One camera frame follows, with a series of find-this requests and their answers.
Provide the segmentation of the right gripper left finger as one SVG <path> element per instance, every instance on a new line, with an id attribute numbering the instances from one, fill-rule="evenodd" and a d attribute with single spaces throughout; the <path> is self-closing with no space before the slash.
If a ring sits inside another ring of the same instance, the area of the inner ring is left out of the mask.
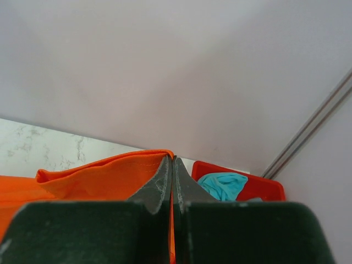
<path id="1" fill-rule="evenodd" d="M 135 263 L 170 263 L 172 159 L 162 158 L 156 173 L 128 201 L 143 205 Z"/>

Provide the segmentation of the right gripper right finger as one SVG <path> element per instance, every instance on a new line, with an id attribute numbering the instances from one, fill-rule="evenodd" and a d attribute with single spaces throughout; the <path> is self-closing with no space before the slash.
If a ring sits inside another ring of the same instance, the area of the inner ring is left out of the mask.
<path id="1" fill-rule="evenodd" d="M 176 263 L 211 263 L 215 199 L 189 175 L 181 158 L 172 162 Z"/>

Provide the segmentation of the orange t shirt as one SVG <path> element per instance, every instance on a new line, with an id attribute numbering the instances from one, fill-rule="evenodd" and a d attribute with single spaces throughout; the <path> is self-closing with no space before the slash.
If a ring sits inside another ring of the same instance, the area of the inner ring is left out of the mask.
<path id="1" fill-rule="evenodd" d="M 143 205 L 128 201 L 167 150 L 36 177 L 1 177 L 1 263 L 135 263 Z"/>

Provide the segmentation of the cyan t shirt in bin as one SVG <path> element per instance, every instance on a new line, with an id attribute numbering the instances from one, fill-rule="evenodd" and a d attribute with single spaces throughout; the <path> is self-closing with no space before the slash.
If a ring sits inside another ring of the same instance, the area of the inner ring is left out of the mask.
<path id="1" fill-rule="evenodd" d="M 218 201 L 234 202 L 244 190 L 248 177 L 239 173 L 208 173 L 197 183 Z"/>

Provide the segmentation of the grey t shirt in bin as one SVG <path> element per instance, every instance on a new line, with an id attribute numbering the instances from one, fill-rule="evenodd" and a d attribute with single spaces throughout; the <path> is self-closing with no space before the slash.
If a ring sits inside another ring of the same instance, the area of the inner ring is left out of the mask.
<path id="1" fill-rule="evenodd" d="M 262 202 L 262 201 L 263 199 L 261 199 L 260 197 L 255 197 L 248 200 L 248 202 Z"/>

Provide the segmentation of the red plastic bin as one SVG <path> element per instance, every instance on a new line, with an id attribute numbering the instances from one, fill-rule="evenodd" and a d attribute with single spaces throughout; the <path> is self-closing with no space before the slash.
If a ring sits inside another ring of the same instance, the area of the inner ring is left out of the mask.
<path id="1" fill-rule="evenodd" d="M 196 161 L 192 168 L 191 177 L 197 182 L 202 176 L 208 173 L 233 172 L 248 177 L 244 190 L 239 194 L 236 201 L 247 201 L 251 198 L 260 197 L 263 201 L 285 201 L 286 196 L 283 186 L 274 180 L 257 177 L 248 173 L 240 172 L 229 168 L 220 167 L 214 164 Z"/>

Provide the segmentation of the right corner frame post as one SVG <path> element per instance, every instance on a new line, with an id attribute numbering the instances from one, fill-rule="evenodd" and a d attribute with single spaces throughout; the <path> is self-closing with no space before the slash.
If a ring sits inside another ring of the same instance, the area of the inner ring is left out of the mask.
<path id="1" fill-rule="evenodd" d="M 266 168 L 261 177 L 274 179 L 350 96 L 351 70 L 346 73 L 286 147 Z"/>

